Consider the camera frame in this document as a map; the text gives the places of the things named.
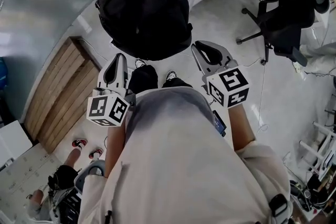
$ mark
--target shoe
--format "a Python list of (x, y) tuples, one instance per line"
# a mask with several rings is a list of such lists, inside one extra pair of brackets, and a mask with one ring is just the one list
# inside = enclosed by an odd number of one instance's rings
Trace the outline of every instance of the shoe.
[(175, 71), (171, 70), (168, 72), (167, 77), (166, 77), (166, 81), (167, 80), (172, 80), (172, 79), (176, 79), (177, 78), (177, 74)]
[(74, 140), (72, 142), (72, 146), (73, 147), (80, 147), (81, 149), (83, 149), (83, 147), (86, 146), (86, 144), (88, 143), (88, 141), (86, 139), (77, 139), (77, 140)]
[(147, 65), (147, 63), (144, 60), (142, 60), (140, 58), (136, 58), (136, 60), (135, 60), (135, 67), (136, 68), (143, 67), (143, 66), (146, 66), (146, 65)]
[(96, 152), (99, 153), (99, 158), (100, 158), (100, 156), (103, 154), (103, 149), (98, 148), (98, 149), (92, 151), (92, 152), (89, 154), (89, 158), (90, 158), (90, 159), (93, 159), (93, 154), (96, 153)]

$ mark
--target white sneaker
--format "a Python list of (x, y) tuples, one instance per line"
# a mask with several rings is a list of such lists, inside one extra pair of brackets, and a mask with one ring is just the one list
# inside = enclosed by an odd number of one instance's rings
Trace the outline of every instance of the white sneaker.
[(300, 65), (298, 62), (293, 62), (292, 64), (295, 68), (296, 73), (301, 73), (302, 72), (302, 69), (303, 69), (302, 65)]
[(140, 58), (136, 58), (136, 60), (135, 60), (135, 67), (136, 68), (146, 66), (146, 65), (147, 65), (147, 63), (144, 60), (142, 60)]
[(167, 74), (167, 77), (166, 77), (166, 80), (172, 80), (172, 79), (175, 79), (177, 78), (177, 74), (175, 71), (171, 70), (168, 72)]

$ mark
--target sneaker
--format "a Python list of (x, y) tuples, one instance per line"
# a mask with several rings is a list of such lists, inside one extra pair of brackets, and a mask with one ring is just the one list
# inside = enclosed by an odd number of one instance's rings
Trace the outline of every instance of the sneaker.
[(172, 79), (176, 79), (177, 78), (177, 74), (175, 71), (171, 70), (168, 72), (166, 80), (172, 80)]
[(72, 146), (80, 147), (81, 149), (83, 149), (83, 147), (85, 147), (87, 143), (88, 141), (86, 139), (77, 139), (72, 142)]
[(303, 69), (302, 65), (300, 65), (298, 62), (292, 62), (292, 64), (295, 68), (296, 73), (301, 73), (302, 72), (302, 69)]
[(146, 65), (147, 65), (147, 63), (144, 60), (142, 60), (140, 58), (136, 58), (136, 60), (135, 60), (135, 67), (136, 68), (143, 67), (143, 66), (146, 66)]
[(100, 156), (103, 154), (103, 149), (98, 148), (98, 149), (92, 151), (92, 152), (89, 154), (89, 158), (90, 158), (90, 159), (93, 159), (93, 154), (94, 154), (94, 153), (98, 153), (98, 154), (99, 154), (99, 157), (98, 157), (98, 158), (100, 158)]

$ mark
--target chair base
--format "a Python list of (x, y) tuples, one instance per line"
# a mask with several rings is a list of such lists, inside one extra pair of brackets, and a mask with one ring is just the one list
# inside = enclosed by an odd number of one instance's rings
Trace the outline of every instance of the chair base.
[[(249, 11), (248, 9), (246, 9), (246, 8), (243, 8), (241, 11), (242, 11), (243, 14), (248, 14), (248, 16), (250, 16), (251, 19), (258, 25), (257, 18), (253, 15), (252, 12), (250, 12), (250, 11)], [(260, 31), (259, 33), (256, 33), (256, 34), (254, 34), (254, 35), (252, 35), (252, 36), (249, 36), (249, 37), (247, 37), (247, 38), (244, 38), (244, 39), (236, 39), (236, 44), (237, 44), (237, 45), (241, 45), (242, 43), (244, 43), (244, 42), (246, 42), (246, 41), (248, 41), (248, 40), (254, 39), (254, 38), (256, 38), (256, 37), (260, 37), (260, 36), (262, 36), (262, 35), (263, 35), (263, 34), (262, 34), (262, 32)], [(265, 41), (265, 59), (262, 59), (262, 60), (260, 61), (260, 63), (261, 63), (263, 66), (265, 66), (265, 65), (268, 63), (269, 49), (272, 49), (272, 46), (271, 46), (268, 42)]]

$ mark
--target black office chair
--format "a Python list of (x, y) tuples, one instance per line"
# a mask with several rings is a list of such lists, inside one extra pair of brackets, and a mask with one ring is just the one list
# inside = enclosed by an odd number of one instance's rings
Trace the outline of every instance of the black office chair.
[[(278, 2), (279, 6), (267, 12), (267, 4)], [(314, 9), (325, 13), (330, 7), (329, 0), (263, 0), (259, 3), (258, 16), (255, 17), (248, 9), (243, 8), (243, 14), (248, 14), (260, 27), (260, 32), (245, 39), (237, 39), (238, 45), (255, 37), (263, 36), (265, 41), (265, 59), (268, 62), (269, 49), (285, 56), (302, 66), (307, 65), (307, 59), (300, 53), (301, 29), (313, 25)]]

